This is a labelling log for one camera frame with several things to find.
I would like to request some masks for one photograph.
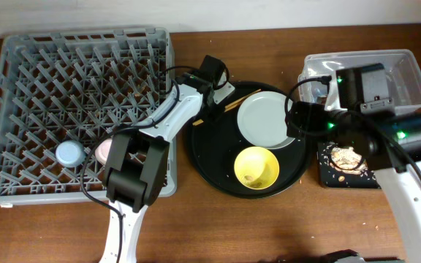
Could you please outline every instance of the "wooden table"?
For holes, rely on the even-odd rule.
[[[284,90],[296,83],[308,54],[406,48],[421,68],[421,25],[173,34],[172,43],[177,65],[199,66],[210,54],[227,64],[233,80]],[[91,202],[0,208],[0,262],[97,262],[108,213]],[[365,257],[406,257],[381,191],[322,188],[314,161],[301,183],[287,191],[238,199],[200,177],[180,137],[178,190],[147,211],[137,257],[141,262],[258,262],[345,248]]]

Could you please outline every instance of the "white plate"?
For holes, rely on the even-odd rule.
[[[238,128],[255,146],[278,149],[290,144],[294,138],[287,136],[285,125],[285,95],[263,91],[251,95],[238,110]]]

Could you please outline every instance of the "plastic bin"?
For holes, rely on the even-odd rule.
[[[58,164],[57,145],[76,140],[88,153],[105,132],[146,118],[164,99],[159,90],[170,87],[158,72],[173,59],[163,28],[7,37],[0,57],[0,205],[88,200],[80,167]],[[176,190],[175,144],[161,197]],[[106,199],[102,172],[92,159],[84,181]]]
[[[410,50],[372,50],[359,52],[309,55],[298,80],[332,75],[337,69],[382,63],[386,69],[387,88],[395,102],[396,114],[405,114],[421,108],[421,71]],[[300,87],[300,100],[316,102],[327,95],[321,83],[306,83]]]

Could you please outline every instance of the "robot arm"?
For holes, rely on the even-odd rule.
[[[106,142],[109,149],[104,164],[103,184],[107,188],[110,205],[124,214],[119,262],[136,262],[140,226],[148,206],[155,202],[164,184],[170,142],[198,114],[206,121],[214,121],[223,113],[224,107],[219,105],[220,102],[235,90],[230,83],[216,89],[226,82],[224,69],[225,65],[220,60],[206,56],[200,70],[178,78],[178,89],[172,87],[170,95],[138,126],[150,124],[168,113],[160,123],[131,134],[117,134]],[[136,152],[146,155],[143,164],[129,160],[129,153]],[[120,245],[119,227],[117,214],[110,211],[107,242],[101,262],[116,262]]]
[[[355,114],[349,116],[347,110]],[[365,157],[398,222],[409,262],[421,263],[421,180],[390,142],[354,118],[359,114],[393,138],[421,171],[421,114],[395,113],[381,64],[338,70],[330,81],[326,105],[295,102],[287,120],[313,134],[336,126],[333,132],[313,139],[352,146]],[[298,129],[288,127],[287,135],[302,136]]]

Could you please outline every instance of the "clear plastic container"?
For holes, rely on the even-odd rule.
[[[356,66],[381,63],[386,69],[387,88],[395,102],[396,114],[414,112],[421,108],[421,71],[410,50],[372,50],[309,55],[298,80],[332,75],[335,71]],[[317,102],[327,96],[321,83],[306,83],[300,87],[300,100]]]

